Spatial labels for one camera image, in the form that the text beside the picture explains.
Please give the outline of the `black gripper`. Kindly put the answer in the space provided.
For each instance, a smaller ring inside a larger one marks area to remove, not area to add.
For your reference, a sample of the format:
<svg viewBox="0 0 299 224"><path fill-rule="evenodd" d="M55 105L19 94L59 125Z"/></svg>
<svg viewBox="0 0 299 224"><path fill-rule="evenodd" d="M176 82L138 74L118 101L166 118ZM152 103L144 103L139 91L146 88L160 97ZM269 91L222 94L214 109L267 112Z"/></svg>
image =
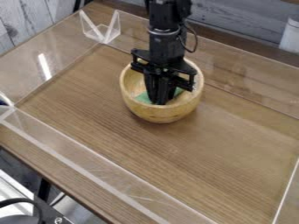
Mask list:
<svg viewBox="0 0 299 224"><path fill-rule="evenodd" d="M150 48L131 50L132 69L144 75L144 84L152 104L166 104L176 88L192 91L196 70L184 61L187 30L174 32L150 30Z"/></svg>

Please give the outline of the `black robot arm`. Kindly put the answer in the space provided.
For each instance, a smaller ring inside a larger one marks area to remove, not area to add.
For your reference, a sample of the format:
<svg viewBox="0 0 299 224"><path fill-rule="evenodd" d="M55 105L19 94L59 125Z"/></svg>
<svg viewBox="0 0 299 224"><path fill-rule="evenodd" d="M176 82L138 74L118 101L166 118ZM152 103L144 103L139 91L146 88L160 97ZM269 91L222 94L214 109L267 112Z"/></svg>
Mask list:
<svg viewBox="0 0 299 224"><path fill-rule="evenodd" d="M186 19L192 14L191 0L144 0L150 17L150 49L132 49L131 68L144 74L144 85L152 104L164 105L176 88L194 90L196 69L186 62L184 53L194 53L186 47Z"/></svg>

